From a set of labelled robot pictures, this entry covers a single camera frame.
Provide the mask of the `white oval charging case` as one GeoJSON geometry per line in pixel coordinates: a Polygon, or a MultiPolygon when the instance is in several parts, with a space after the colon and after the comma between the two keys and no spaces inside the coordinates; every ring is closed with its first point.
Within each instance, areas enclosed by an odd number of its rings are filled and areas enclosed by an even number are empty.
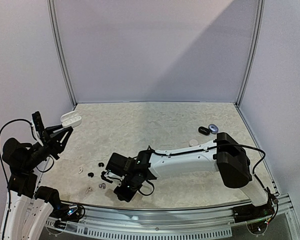
{"type": "Polygon", "coordinates": [[[61,125],[63,128],[76,128],[82,123],[82,117],[79,115],[79,113],[74,110],[68,113],[63,114],[60,117],[61,125]]]}

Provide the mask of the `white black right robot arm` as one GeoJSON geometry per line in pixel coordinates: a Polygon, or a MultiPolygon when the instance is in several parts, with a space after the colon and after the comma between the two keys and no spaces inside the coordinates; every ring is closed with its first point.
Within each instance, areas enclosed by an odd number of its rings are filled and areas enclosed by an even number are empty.
{"type": "Polygon", "coordinates": [[[214,140],[173,150],[148,147],[136,157],[114,152],[101,179],[116,183],[114,193],[129,203],[144,183],[190,172],[218,172],[225,187],[241,190],[251,201],[248,213],[259,218],[268,210],[270,193],[256,176],[246,150],[264,154],[259,148],[239,144],[228,133],[219,132],[214,140]]]}

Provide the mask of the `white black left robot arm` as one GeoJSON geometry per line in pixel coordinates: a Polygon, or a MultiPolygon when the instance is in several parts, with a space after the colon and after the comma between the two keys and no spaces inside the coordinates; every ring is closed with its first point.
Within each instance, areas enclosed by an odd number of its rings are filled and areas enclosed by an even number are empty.
{"type": "Polygon", "coordinates": [[[34,172],[47,158],[59,159],[73,128],[45,128],[35,123],[32,130],[38,133],[36,143],[21,143],[11,137],[0,148],[0,162],[10,169],[0,240],[37,240],[49,216],[69,221],[76,215],[75,207],[61,203],[57,189],[37,187],[38,176],[34,172]]]}

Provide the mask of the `round white pink case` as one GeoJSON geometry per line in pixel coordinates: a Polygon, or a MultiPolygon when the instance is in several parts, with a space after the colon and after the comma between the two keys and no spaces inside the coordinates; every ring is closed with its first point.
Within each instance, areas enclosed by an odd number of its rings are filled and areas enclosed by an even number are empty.
{"type": "Polygon", "coordinates": [[[191,139],[188,142],[189,147],[194,147],[194,146],[197,146],[198,144],[199,144],[199,142],[196,139],[191,139]]]}

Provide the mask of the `black oval charging case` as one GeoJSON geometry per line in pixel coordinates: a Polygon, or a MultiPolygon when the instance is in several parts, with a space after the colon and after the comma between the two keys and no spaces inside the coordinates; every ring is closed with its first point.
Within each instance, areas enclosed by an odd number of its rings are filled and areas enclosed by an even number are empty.
{"type": "Polygon", "coordinates": [[[203,134],[203,135],[209,135],[210,134],[210,130],[206,127],[200,126],[198,128],[198,132],[203,134]]]}

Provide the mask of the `lavender oval charging case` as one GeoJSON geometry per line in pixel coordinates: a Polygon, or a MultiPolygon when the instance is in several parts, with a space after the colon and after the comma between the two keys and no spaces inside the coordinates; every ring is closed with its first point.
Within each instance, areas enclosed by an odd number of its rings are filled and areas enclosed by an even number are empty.
{"type": "Polygon", "coordinates": [[[212,134],[217,134],[219,132],[219,128],[215,124],[210,124],[208,129],[212,134]]]}

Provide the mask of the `black clip earbud lower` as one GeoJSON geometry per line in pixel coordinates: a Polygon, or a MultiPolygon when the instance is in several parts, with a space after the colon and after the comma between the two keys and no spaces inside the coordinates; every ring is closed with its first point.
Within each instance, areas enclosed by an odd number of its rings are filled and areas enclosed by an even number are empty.
{"type": "Polygon", "coordinates": [[[87,175],[92,178],[94,176],[94,173],[93,172],[89,172],[87,175]]]}

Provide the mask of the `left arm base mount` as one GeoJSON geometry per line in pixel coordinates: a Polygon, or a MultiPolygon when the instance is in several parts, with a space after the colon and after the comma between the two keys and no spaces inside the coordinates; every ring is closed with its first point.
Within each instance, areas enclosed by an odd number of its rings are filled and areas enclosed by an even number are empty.
{"type": "Polygon", "coordinates": [[[62,222],[78,223],[86,215],[86,209],[83,205],[75,203],[71,205],[62,205],[59,209],[55,209],[50,216],[62,222]]]}

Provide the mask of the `aluminium front rail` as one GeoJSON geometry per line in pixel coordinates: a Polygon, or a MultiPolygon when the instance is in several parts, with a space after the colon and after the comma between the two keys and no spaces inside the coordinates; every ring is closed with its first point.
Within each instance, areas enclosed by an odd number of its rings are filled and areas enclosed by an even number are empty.
{"type": "Polygon", "coordinates": [[[246,225],[252,229],[257,225],[265,225],[271,216],[274,218],[267,225],[270,229],[292,228],[295,225],[294,209],[287,194],[279,197],[274,213],[267,215],[252,215],[252,204],[247,201],[185,209],[124,209],[84,205],[84,213],[80,220],[61,220],[60,217],[50,216],[45,226],[58,231],[79,226],[181,230],[199,226],[246,225]]]}

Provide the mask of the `aluminium left frame post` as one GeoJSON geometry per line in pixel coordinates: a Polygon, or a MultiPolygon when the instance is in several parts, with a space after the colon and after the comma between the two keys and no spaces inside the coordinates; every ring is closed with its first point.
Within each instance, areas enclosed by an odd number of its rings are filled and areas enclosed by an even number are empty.
{"type": "Polygon", "coordinates": [[[60,34],[60,30],[59,30],[59,25],[58,25],[57,9],[56,9],[55,1],[47,0],[47,8],[48,8],[48,12],[49,12],[52,36],[54,39],[54,45],[56,48],[56,54],[57,54],[57,58],[59,61],[62,77],[64,80],[67,94],[70,99],[70,103],[71,103],[72,107],[75,108],[78,103],[76,100],[73,85],[71,83],[71,78],[70,78],[70,74],[69,74],[68,67],[67,67],[64,49],[62,46],[62,39],[61,39],[61,34],[60,34]]]}

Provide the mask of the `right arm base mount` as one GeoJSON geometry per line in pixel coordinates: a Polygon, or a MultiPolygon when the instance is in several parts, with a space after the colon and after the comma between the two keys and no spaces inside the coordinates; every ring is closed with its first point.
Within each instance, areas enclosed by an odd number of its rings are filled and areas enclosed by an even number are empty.
{"type": "Polygon", "coordinates": [[[278,200],[272,202],[270,199],[268,203],[261,206],[254,206],[247,204],[242,206],[233,207],[232,213],[235,223],[242,223],[256,219],[264,219],[265,217],[275,214],[275,206],[278,206],[278,200]]]}

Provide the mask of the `aluminium corner frame post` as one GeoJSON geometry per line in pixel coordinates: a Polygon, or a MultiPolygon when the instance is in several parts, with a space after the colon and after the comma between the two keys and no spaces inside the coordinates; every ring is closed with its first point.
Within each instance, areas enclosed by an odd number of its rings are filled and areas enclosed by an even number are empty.
{"type": "Polygon", "coordinates": [[[247,63],[246,63],[245,69],[244,69],[242,83],[240,85],[236,101],[234,103],[235,107],[238,109],[240,108],[240,106],[243,102],[243,98],[244,98],[244,95],[246,92],[249,77],[250,77],[250,74],[251,74],[251,71],[253,68],[253,62],[255,59],[256,52],[257,52],[258,41],[259,41],[261,27],[262,27],[264,7],[265,7],[265,1],[258,0],[256,14],[255,14],[255,20],[254,20],[254,25],[253,25],[253,31],[252,31],[252,37],[251,37],[251,42],[250,42],[249,51],[248,51],[247,63]]]}

